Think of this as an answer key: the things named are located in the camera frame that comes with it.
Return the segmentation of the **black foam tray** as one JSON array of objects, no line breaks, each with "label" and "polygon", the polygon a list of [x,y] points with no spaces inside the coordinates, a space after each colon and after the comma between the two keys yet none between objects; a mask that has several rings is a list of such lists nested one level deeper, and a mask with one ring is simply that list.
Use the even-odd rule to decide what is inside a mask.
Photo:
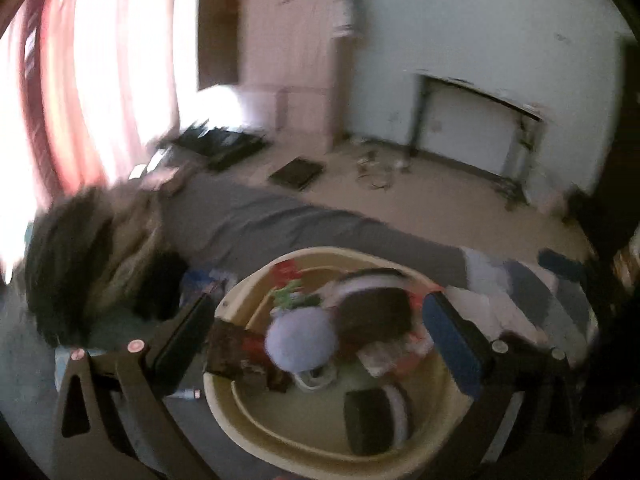
[{"label": "black foam tray", "polygon": [[320,177],[326,166],[322,162],[296,157],[270,174],[268,181],[294,191],[303,191],[311,182]]}]

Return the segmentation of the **white round lid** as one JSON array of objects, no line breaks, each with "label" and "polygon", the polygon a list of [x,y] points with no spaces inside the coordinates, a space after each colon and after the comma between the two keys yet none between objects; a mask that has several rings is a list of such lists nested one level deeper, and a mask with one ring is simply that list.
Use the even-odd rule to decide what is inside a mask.
[{"label": "white round lid", "polygon": [[337,375],[337,366],[333,362],[329,362],[314,370],[295,373],[292,378],[297,388],[306,393],[314,393],[334,384],[337,380]]}]

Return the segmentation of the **beige clothing pile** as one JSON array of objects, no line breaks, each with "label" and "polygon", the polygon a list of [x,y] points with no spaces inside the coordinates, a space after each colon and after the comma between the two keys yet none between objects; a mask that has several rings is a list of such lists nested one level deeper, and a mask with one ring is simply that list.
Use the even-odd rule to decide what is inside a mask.
[{"label": "beige clothing pile", "polygon": [[53,204],[36,218],[24,261],[38,333],[51,346],[85,341],[97,320],[134,303],[168,250],[159,192],[89,186]]}]

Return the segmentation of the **grey bed sheet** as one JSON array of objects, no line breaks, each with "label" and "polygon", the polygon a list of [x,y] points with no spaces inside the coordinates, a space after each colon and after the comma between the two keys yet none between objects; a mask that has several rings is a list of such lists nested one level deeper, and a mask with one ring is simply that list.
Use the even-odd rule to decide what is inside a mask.
[{"label": "grey bed sheet", "polygon": [[462,251],[407,234],[361,214],[197,174],[162,199],[169,243],[188,263],[210,263],[239,278],[302,248],[332,246],[408,266],[442,286],[464,287]]}]

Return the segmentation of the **cream plastic basin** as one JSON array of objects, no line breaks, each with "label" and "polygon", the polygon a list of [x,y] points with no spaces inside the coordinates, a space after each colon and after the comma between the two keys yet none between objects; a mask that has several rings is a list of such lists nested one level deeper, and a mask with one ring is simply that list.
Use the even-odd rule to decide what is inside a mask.
[{"label": "cream plastic basin", "polygon": [[[410,290],[422,296],[432,286],[417,270],[338,247],[311,247],[271,260],[235,285],[218,306],[216,317],[258,334],[265,333],[276,286],[277,264],[292,260],[305,292],[314,292],[349,271],[395,268],[410,276]],[[286,393],[255,388],[204,372],[205,397],[222,431],[245,452],[273,466],[311,479],[400,479],[434,460],[472,404],[461,393],[445,362],[432,350],[400,378],[408,394],[413,434],[400,448],[375,456],[352,454],[343,415],[349,391],[382,386],[358,361],[343,362],[328,388]]]}]

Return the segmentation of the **lavender round ball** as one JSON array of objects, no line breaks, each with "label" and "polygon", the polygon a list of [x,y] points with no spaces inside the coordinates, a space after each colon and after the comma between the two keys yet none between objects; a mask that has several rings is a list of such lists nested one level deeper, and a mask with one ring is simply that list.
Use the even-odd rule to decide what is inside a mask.
[{"label": "lavender round ball", "polygon": [[292,374],[325,366],[337,349],[332,315],[319,307],[298,308],[278,316],[265,336],[265,352],[271,362]]}]

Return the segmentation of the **black folding table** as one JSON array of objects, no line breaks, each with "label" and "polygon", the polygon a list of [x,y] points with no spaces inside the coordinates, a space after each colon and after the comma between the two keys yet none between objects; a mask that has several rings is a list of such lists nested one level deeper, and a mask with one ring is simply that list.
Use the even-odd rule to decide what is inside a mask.
[{"label": "black folding table", "polygon": [[506,209],[526,204],[546,128],[541,112],[509,93],[484,90],[460,78],[427,70],[416,70],[411,78],[413,104],[401,170],[409,170],[420,155],[432,155],[493,180]]}]

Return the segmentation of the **dark red cigarette box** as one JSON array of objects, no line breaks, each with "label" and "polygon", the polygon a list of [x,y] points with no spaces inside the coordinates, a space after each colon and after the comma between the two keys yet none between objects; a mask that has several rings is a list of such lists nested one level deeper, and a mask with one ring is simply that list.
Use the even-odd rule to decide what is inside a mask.
[{"label": "dark red cigarette box", "polygon": [[270,360],[262,334],[222,318],[208,333],[204,370],[256,390],[286,393],[292,385],[291,376]]}]

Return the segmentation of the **black open suitcase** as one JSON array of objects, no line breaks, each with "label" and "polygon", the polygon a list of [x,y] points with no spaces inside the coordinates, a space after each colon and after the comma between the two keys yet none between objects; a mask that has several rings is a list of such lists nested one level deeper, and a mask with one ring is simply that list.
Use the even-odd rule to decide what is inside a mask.
[{"label": "black open suitcase", "polygon": [[170,143],[195,155],[213,172],[226,171],[271,146],[263,134],[224,127],[208,128],[206,124],[190,125]]}]

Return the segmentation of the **black cylindrical jar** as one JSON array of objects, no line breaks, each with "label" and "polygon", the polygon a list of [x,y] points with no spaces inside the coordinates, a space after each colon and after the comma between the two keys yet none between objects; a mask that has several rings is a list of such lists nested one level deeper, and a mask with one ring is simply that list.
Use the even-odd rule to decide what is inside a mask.
[{"label": "black cylindrical jar", "polygon": [[364,346],[400,338],[412,329],[410,278],[392,268],[350,272],[334,281],[326,304],[338,338]]}]

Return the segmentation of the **red curtain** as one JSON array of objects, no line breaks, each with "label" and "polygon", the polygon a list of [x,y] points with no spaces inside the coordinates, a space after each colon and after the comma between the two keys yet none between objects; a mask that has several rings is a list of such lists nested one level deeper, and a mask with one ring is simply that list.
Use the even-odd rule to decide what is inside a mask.
[{"label": "red curtain", "polygon": [[27,0],[25,96],[46,200],[129,176],[179,123],[175,0]]}]

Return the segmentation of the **wooden wardrobe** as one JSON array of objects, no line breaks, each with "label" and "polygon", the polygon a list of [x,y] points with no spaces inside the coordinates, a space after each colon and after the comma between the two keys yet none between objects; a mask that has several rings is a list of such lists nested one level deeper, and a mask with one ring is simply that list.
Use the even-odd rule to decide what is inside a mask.
[{"label": "wooden wardrobe", "polygon": [[227,86],[242,121],[314,153],[342,136],[349,0],[198,0],[198,86]]}]

